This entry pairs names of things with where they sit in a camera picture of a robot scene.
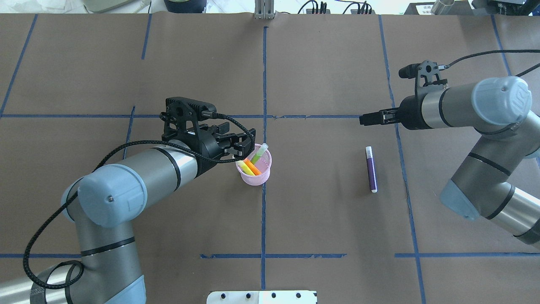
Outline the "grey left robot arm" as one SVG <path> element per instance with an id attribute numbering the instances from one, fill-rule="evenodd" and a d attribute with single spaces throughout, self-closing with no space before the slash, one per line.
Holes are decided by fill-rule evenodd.
<path id="1" fill-rule="evenodd" d="M 160 141 L 117 163 L 108 154 L 97 168 L 70 185 L 56 210 L 31 237 L 23 252 L 26 277 L 1 285 L 2 304 L 144 304 L 141 270 L 131 221 L 145 209 L 222 163 L 254 150 L 255 129 L 228 123 L 208 126 L 165 123 Z M 75 224 L 81 258 L 60 262 L 38 274 L 30 270 L 30 251 L 53 219 L 63 214 Z"/>

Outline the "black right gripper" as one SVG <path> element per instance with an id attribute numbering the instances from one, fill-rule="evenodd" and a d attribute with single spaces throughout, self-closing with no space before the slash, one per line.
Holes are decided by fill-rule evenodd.
<path id="1" fill-rule="evenodd" d="M 399 108 L 382 109 L 363 114 L 359 116 L 359 123 L 364 126 L 401 123 L 409 130 L 424 130 L 421 102 L 415 95 L 408 96 L 403 99 Z"/>

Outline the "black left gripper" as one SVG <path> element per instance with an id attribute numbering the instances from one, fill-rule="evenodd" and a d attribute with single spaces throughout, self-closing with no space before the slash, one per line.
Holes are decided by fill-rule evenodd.
<path id="1" fill-rule="evenodd" d="M 218 125 L 191 124 L 186 131 L 187 146 L 200 154 L 197 156 L 197 175 L 200 176 L 213 168 L 218 161 L 230 154 L 234 158 L 246 158 L 254 150 L 252 140 L 256 131 L 229 133 L 228 122 Z"/>

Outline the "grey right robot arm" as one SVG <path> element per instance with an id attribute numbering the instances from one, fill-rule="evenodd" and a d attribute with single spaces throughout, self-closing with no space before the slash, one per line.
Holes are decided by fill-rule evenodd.
<path id="1" fill-rule="evenodd" d="M 522 160 L 539 156 L 539 116 L 532 111 L 526 81 L 495 77 L 453 88 L 446 80 L 434 81 L 396 108 L 359 116 L 359 123 L 400 123 L 409 130 L 474 128 L 480 138 L 445 185 L 441 203 L 465 219 L 483 217 L 539 247 L 539 198 L 508 182 Z"/>

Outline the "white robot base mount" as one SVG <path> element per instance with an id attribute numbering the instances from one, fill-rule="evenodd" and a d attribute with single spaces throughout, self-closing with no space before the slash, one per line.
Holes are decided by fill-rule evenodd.
<path id="1" fill-rule="evenodd" d="M 207 304 L 317 304 L 311 290 L 242 290 L 211 292 Z"/>

